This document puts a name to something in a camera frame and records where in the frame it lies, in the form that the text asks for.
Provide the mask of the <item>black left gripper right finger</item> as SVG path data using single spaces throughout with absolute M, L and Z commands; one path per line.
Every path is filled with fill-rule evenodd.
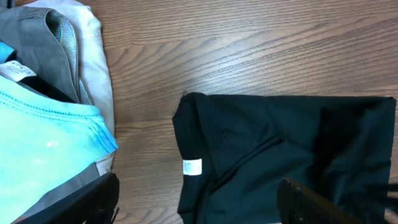
M 282 224 L 361 224 L 321 195 L 293 179 L 282 179 L 277 190 Z

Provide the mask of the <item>black t-shirt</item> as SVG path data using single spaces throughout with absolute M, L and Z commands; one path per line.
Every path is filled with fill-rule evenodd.
M 184 223 L 278 223 L 291 178 L 350 215 L 384 216 L 396 100 L 189 93 L 173 116 Z

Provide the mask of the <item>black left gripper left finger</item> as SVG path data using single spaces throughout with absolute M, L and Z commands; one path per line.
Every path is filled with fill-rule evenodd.
M 112 224 L 119 208 L 119 179 L 109 172 L 17 224 Z

